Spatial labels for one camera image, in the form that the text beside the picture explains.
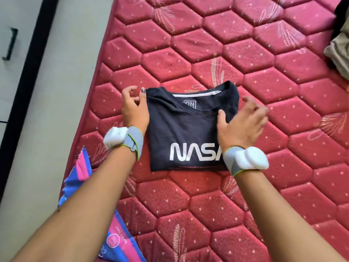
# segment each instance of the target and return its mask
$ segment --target white foam pad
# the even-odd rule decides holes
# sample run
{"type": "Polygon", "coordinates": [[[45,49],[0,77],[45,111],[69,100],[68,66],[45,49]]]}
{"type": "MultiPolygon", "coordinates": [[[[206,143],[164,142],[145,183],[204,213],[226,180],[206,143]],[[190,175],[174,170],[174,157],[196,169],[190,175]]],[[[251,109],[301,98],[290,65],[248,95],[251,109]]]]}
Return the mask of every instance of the white foam pad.
{"type": "Polygon", "coordinates": [[[241,169],[268,169],[269,162],[264,152],[257,147],[248,147],[246,150],[237,151],[236,163],[241,169]]]}
{"type": "Polygon", "coordinates": [[[122,144],[125,140],[126,134],[127,127],[112,127],[110,130],[108,130],[103,140],[103,143],[107,150],[110,150],[116,145],[122,144]]]}

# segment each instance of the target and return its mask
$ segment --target black handle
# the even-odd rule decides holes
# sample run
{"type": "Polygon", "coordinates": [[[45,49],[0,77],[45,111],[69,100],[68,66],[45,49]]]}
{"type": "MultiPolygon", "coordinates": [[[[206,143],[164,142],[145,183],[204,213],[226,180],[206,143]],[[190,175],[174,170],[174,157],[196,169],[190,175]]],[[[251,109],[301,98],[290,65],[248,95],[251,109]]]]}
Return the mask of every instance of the black handle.
{"type": "Polygon", "coordinates": [[[16,28],[12,27],[11,31],[12,31],[12,38],[10,41],[10,45],[8,46],[7,55],[6,55],[6,57],[2,57],[2,59],[4,61],[9,61],[11,59],[13,47],[15,46],[15,41],[16,41],[17,34],[18,34],[18,29],[16,29],[16,28]]]}

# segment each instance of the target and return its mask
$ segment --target wrist strap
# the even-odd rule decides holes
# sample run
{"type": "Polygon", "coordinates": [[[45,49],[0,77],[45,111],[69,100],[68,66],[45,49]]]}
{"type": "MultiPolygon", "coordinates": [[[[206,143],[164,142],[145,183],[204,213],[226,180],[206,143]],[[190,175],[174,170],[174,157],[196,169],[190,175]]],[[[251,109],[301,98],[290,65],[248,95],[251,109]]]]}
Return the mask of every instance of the wrist strap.
{"type": "Polygon", "coordinates": [[[244,150],[243,148],[239,147],[239,146],[233,146],[230,147],[224,154],[223,154],[223,160],[224,163],[226,165],[226,167],[228,168],[230,174],[234,177],[236,176],[238,173],[244,171],[244,169],[241,169],[238,164],[236,163],[235,160],[235,153],[237,151],[240,150],[244,150]]]}
{"type": "Polygon", "coordinates": [[[131,151],[136,152],[137,161],[139,161],[143,148],[143,135],[140,129],[135,126],[129,127],[122,145],[130,148],[131,151]]]}

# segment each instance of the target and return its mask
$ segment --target quilted hexagon pattern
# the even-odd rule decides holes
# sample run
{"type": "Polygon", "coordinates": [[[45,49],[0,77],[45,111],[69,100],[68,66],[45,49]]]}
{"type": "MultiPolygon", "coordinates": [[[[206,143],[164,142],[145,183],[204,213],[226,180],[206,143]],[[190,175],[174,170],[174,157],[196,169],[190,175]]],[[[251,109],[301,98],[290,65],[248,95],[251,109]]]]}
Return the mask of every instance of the quilted hexagon pattern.
{"type": "MultiPolygon", "coordinates": [[[[264,175],[349,260],[349,86],[323,55],[339,1],[115,0],[65,176],[83,146],[94,171],[107,158],[125,87],[231,80],[269,108],[264,175]]],[[[117,205],[147,261],[270,261],[229,172],[152,172],[149,160],[145,138],[117,205]]]]}

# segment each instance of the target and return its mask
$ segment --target folded t-shirt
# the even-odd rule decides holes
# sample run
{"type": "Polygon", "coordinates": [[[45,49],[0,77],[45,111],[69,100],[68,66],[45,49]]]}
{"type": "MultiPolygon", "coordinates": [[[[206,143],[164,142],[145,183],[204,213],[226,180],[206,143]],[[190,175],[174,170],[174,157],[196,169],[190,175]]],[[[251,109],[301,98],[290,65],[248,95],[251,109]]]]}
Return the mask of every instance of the folded t-shirt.
{"type": "Polygon", "coordinates": [[[238,112],[239,93],[227,81],[215,88],[178,94],[147,89],[151,171],[226,170],[217,140],[217,115],[229,122],[238,112]]]}

